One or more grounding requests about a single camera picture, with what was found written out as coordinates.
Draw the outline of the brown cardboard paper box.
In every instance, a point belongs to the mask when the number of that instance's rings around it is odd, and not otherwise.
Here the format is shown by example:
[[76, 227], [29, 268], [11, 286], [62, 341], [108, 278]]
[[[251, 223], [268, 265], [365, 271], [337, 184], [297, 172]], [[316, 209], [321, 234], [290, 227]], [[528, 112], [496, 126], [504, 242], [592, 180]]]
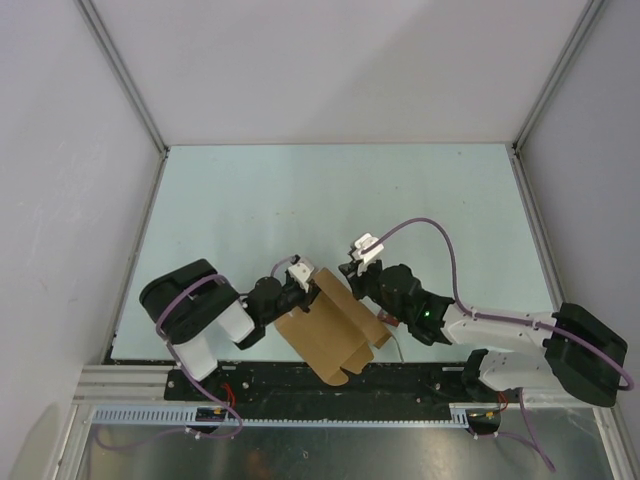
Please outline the brown cardboard paper box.
[[330, 270], [320, 270], [313, 280], [320, 293], [309, 311], [296, 307], [275, 327], [325, 384], [342, 386], [373, 361], [373, 350], [391, 333]]

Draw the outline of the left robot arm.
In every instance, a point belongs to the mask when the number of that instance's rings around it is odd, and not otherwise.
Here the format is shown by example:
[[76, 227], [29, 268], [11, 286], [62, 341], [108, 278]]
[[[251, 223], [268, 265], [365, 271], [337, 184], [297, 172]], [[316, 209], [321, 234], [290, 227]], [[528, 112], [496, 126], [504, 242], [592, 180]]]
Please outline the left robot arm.
[[210, 399], [221, 387], [218, 357], [207, 340], [210, 331], [222, 332], [238, 349], [246, 350], [264, 338], [268, 325], [296, 308], [307, 312], [317, 297], [319, 288], [312, 281], [316, 267], [308, 259], [294, 255], [279, 264], [287, 266], [283, 282], [270, 274], [247, 293], [238, 292], [205, 259], [142, 289], [142, 308], [197, 398]]

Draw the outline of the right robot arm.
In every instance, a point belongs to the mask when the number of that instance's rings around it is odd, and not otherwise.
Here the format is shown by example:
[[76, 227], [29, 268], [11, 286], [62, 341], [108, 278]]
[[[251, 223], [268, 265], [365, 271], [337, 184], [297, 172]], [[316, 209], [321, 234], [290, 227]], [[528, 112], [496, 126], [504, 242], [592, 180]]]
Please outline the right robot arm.
[[508, 390], [563, 390], [609, 408], [634, 387], [624, 369], [627, 342], [577, 304], [556, 312], [482, 312], [427, 291], [404, 264], [350, 261], [339, 271], [356, 299], [373, 301], [418, 342], [472, 347], [461, 388], [473, 401]]

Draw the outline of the small red packet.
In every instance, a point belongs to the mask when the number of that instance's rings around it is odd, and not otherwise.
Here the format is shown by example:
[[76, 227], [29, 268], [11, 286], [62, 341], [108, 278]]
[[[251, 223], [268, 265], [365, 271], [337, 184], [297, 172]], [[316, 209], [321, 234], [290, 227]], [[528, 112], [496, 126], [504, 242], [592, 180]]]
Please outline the small red packet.
[[381, 310], [378, 312], [378, 314], [377, 314], [377, 318], [378, 318], [382, 323], [384, 323], [384, 324], [386, 324], [386, 325], [388, 325], [388, 326], [394, 327], [394, 328], [397, 328], [397, 327], [399, 326], [399, 324], [400, 324], [399, 320], [398, 320], [395, 316], [393, 316], [393, 315], [389, 314], [388, 312], [386, 312], [386, 311], [385, 311], [385, 310], [383, 310], [383, 309], [381, 309]]

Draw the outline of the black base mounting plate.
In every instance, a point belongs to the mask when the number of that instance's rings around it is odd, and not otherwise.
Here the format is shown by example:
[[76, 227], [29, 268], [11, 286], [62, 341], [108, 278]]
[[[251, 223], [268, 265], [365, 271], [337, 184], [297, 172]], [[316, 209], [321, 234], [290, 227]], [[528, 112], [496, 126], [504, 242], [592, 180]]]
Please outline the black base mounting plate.
[[374, 362], [359, 374], [347, 373], [344, 383], [331, 385], [303, 362], [224, 361], [199, 384], [211, 394], [232, 393], [238, 404], [276, 393], [433, 395], [451, 403], [499, 398], [468, 379], [462, 363]]

